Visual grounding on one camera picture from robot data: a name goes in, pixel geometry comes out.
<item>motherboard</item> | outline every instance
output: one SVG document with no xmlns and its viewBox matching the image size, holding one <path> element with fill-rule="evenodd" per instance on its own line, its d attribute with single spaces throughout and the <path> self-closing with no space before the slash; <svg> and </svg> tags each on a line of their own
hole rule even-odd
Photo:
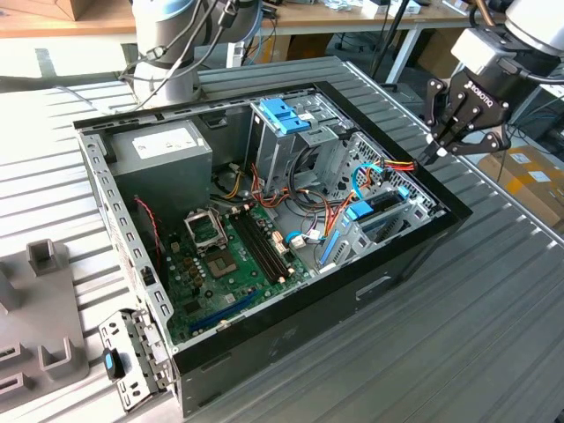
<svg viewBox="0 0 564 423">
<path fill-rule="evenodd" d="M 226 237 L 220 247 L 198 252 L 198 245 L 218 235 L 210 219 L 200 219 L 190 227 L 192 233 L 179 230 L 163 240 L 167 294 L 174 306 L 167 327 L 175 344 L 311 278 L 301 260 L 278 241 L 279 233 L 260 205 L 237 214 L 213 213 Z"/>
</svg>

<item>ribbed aluminum surface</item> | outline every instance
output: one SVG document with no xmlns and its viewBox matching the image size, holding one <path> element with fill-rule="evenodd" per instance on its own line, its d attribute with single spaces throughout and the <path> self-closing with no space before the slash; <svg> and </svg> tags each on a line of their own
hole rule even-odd
<svg viewBox="0 0 564 423">
<path fill-rule="evenodd" d="M 212 98 L 328 80 L 417 156 L 423 130 L 337 58 L 212 70 Z M 80 93 L 133 103 L 119 83 Z M 72 120 L 93 117 L 67 93 L 0 96 L 0 254 L 50 237 L 69 248 L 91 372 L 2 421 L 179 421 L 171 394 L 124 416 L 100 360 L 98 323 L 131 307 L 98 215 Z M 564 251 L 522 209 L 453 158 L 430 167 L 474 211 L 412 280 L 225 394 L 193 421 L 550 421 L 564 405 Z"/>
</svg>

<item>sticker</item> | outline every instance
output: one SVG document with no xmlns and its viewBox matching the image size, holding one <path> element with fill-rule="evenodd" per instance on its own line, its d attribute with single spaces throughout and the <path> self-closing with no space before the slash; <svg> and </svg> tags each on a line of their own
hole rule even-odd
<svg viewBox="0 0 564 423">
<path fill-rule="evenodd" d="M 158 134 L 137 137 L 133 140 L 133 146 L 141 159 L 150 159 L 168 152 L 179 152 L 186 148 L 195 147 L 197 144 L 186 128 L 178 128 L 177 130 L 166 130 Z"/>
<path fill-rule="evenodd" d="M 537 172 L 529 172 L 529 175 L 531 175 L 537 182 L 550 182 L 550 178 L 540 170 Z"/>
<path fill-rule="evenodd" d="M 514 161 L 524 165 L 525 163 L 531 163 L 529 158 L 525 156 L 522 152 L 516 152 L 515 154 L 510 154 Z"/>
<path fill-rule="evenodd" d="M 312 119 L 314 119 L 314 116 L 309 113 L 302 113 L 301 115 L 298 115 L 298 117 L 302 120 L 302 121 L 311 121 Z"/>
</svg>

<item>yellow cable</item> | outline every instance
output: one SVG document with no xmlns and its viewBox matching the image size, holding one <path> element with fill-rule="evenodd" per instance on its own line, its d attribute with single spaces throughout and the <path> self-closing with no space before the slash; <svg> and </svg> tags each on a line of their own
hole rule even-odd
<svg viewBox="0 0 564 423">
<path fill-rule="evenodd" d="M 229 194 L 224 196 L 224 198 L 231 199 L 231 198 L 233 198 L 237 195 L 237 193 L 239 192 L 239 183 L 241 182 L 241 175 L 242 175 L 241 172 L 237 173 L 237 179 L 235 180 L 234 188 L 232 189 L 232 191 Z"/>
</svg>

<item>blue clip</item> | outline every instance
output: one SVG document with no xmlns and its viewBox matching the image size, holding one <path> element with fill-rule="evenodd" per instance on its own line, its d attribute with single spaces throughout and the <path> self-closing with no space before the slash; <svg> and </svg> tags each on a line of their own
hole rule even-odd
<svg viewBox="0 0 564 423">
<path fill-rule="evenodd" d="M 399 195 L 402 196 L 404 199 L 406 199 L 409 196 L 409 190 L 403 185 L 397 187 L 397 192 L 399 192 Z"/>
<path fill-rule="evenodd" d="M 308 130 L 310 123 L 302 121 L 296 112 L 281 99 L 261 101 L 261 109 L 284 135 Z"/>
<path fill-rule="evenodd" d="M 346 209 L 346 214 L 349 215 L 352 220 L 356 220 L 373 211 L 372 207 L 370 207 L 366 201 L 359 201 L 358 203 L 349 205 Z"/>
<path fill-rule="evenodd" d="M 106 368 L 109 370 L 114 366 L 114 360 L 112 359 L 112 354 L 106 354 Z"/>
</svg>

